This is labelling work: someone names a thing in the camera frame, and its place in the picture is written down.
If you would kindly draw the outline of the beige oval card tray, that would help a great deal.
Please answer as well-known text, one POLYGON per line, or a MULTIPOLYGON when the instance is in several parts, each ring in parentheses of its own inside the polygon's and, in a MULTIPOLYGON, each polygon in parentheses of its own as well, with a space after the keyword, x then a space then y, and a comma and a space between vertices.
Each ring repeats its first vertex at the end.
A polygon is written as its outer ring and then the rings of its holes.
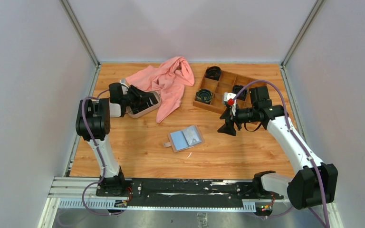
POLYGON ((158 109, 161 103, 162 101, 160 95, 156 91, 149 91, 149 97, 145 103, 140 104, 134 109, 128 106, 126 108, 126 113, 131 118, 139 118, 148 114, 151 111, 158 109))

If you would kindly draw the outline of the pink card holder wallet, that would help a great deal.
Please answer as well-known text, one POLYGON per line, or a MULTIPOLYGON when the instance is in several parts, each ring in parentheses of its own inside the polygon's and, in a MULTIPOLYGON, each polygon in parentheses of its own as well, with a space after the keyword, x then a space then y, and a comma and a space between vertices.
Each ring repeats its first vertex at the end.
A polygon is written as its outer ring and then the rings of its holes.
MULTIPOLYGON (((198 126, 196 126, 196 127, 202 138, 202 143, 204 143, 204 138, 203 138, 198 126)), ((174 153, 194 147, 194 146, 189 147, 187 145, 187 142, 183 136, 182 130, 171 132, 171 133, 167 134, 167 137, 168 137, 168 141, 164 142, 163 146, 166 148, 169 148, 169 147, 172 148, 174 153)))

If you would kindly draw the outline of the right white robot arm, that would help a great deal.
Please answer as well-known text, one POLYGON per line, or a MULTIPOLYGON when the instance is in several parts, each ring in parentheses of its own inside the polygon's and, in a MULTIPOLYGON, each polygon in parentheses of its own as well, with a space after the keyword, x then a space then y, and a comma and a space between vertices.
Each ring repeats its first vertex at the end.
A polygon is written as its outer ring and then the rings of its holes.
POLYGON ((252 191, 258 198, 277 193, 289 199, 296 209, 305 209, 332 203, 335 199, 338 170, 324 163, 306 145, 296 131, 286 108, 273 105, 266 86, 250 89, 249 108, 239 108, 234 93, 225 93, 222 103, 226 110, 221 115, 225 121, 219 133, 235 136, 243 124, 260 123, 279 143, 295 172, 294 178, 275 171, 254 175, 252 191))

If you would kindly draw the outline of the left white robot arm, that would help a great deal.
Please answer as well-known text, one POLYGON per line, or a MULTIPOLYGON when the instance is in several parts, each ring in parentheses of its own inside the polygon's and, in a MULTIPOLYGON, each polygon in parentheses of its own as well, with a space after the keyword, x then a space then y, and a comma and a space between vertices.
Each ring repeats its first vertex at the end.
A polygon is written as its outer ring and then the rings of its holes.
POLYGON ((138 118, 157 109, 161 98, 156 91, 145 92, 123 82, 111 83, 108 92, 108 98, 90 96, 80 101, 76 133, 90 145, 100 168, 96 195, 130 196, 133 183, 125 179, 110 143, 111 118, 138 118))

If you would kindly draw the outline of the white VIP card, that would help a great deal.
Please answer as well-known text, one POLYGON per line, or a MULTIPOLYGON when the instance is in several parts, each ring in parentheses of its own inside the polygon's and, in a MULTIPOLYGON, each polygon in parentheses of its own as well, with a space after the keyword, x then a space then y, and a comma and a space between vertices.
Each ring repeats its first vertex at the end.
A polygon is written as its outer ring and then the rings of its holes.
POLYGON ((192 125, 182 130, 182 134, 189 147, 202 143, 202 138, 197 127, 192 125))

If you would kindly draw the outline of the pink cloth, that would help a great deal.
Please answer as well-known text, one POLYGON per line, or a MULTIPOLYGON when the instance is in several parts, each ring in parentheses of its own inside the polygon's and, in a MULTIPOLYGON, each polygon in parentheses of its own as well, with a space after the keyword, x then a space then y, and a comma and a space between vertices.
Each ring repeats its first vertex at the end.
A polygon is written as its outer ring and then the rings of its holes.
POLYGON ((142 91, 156 91, 161 98, 156 122, 161 123, 180 107, 186 86, 195 83, 194 73, 184 57, 173 57, 158 67, 148 66, 126 78, 126 82, 142 91))

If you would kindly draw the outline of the wooden divided tray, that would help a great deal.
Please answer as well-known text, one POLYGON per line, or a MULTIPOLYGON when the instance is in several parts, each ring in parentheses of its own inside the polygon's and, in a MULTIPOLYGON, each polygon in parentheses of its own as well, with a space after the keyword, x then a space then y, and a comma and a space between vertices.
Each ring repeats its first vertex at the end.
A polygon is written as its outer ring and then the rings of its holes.
POLYGON ((255 78, 239 75, 236 73, 222 70, 219 81, 205 78, 203 76, 199 86, 199 90, 204 88, 213 93, 211 104, 204 104, 198 101, 193 101, 193 106, 211 111, 217 114, 222 114, 226 106, 223 104, 223 95, 225 92, 237 93, 248 83, 255 81, 255 78))

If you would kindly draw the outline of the rolled belt front left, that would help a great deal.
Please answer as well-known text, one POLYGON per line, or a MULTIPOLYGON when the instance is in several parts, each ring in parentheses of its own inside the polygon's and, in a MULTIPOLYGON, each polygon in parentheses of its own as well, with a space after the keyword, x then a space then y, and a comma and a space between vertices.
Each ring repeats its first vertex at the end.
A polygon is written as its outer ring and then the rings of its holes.
POLYGON ((200 89, 196 92, 195 101, 210 105, 213 98, 213 93, 208 89, 200 89))

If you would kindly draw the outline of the rolled belt back left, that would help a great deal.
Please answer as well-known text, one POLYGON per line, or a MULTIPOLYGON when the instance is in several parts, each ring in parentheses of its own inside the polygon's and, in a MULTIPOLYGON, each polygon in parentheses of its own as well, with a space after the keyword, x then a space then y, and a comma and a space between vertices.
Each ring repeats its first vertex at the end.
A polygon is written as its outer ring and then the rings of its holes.
POLYGON ((204 77, 212 80, 219 81, 222 70, 218 66, 211 66, 206 69, 204 77))

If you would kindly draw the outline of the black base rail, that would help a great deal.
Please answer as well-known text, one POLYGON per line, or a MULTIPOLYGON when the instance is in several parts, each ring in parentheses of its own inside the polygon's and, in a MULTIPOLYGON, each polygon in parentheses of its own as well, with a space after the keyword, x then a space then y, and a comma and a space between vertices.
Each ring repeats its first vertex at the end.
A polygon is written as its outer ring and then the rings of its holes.
POLYGON ((98 197, 126 200, 127 209, 252 212, 277 202, 276 193, 255 193, 250 180, 127 178, 122 189, 105 182, 98 197))

